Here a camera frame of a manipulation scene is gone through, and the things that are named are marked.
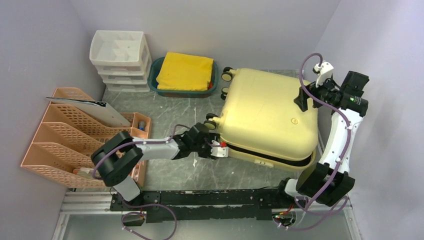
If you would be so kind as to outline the yellow cloth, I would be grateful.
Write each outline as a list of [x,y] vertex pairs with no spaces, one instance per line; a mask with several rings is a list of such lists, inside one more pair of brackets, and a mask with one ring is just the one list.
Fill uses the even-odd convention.
[[206,91],[214,60],[205,56],[168,52],[156,77],[159,90]]

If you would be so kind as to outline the yellow hard-shell suitcase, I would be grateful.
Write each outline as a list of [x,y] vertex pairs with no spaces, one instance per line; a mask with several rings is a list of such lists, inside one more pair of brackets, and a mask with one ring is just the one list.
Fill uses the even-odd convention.
[[297,78],[231,67],[221,77],[230,82],[221,91],[224,105],[219,116],[206,116],[205,125],[217,131],[231,158],[292,172],[314,163],[318,111],[311,100],[305,112],[295,104]]

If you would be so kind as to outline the teal plastic bin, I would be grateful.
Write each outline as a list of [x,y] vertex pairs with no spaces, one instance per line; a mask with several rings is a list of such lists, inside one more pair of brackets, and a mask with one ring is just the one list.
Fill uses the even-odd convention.
[[149,76],[147,79],[147,84],[149,88],[156,92],[159,96],[170,97],[170,98],[207,98],[211,96],[218,87],[219,82],[219,68],[217,63],[214,61],[212,65],[212,73],[210,78],[210,84],[207,90],[205,91],[182,91],[182,90],[161,90],[158,89],[158,82],[156,80],[157,76],[160,73],[164,57],[160,57],[154,60],[149,69]]

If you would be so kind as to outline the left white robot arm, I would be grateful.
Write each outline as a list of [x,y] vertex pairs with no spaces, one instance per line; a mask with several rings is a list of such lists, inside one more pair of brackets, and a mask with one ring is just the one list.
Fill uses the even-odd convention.
[[165,138],[139,138],[121,131],[94,151],[90,158],[94,174],[99,174],[107,187],[114,188],[130,210],[142,206],[141,188],[130,176],[142,161],[178,160],[197,153],[201,158],[216,159],[229,156],[226,143],[217,133],[210,132],[203,123],[189,127],[183,133],[173,132]]

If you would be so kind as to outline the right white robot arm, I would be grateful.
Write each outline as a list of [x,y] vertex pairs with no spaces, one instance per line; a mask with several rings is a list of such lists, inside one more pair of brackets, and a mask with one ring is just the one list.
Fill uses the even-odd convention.
[[300,87],[294,102],[305,112],[307,100],[312,107],[326,106],[332,109],[331,130],[324,152],[317,163],[306,168],[297,179],[288,178],[285,187],[275,193],[275,202],[288,207],[296,197],[309,197],[312,201],[328,207],[333,206],[354,186],[350,176],[350,154],[354,138],[365,117],[369,102],[362,96],[369,76],[349,71],[338,86],[329,76],[317,85],[315,82]]

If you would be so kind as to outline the white plastic drawer unit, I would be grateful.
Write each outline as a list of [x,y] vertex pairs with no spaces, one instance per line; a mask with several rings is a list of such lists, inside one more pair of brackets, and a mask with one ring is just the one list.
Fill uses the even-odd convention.
[[97,30],[89,60],[111,92],[146,93],[152,57],[144,32]]

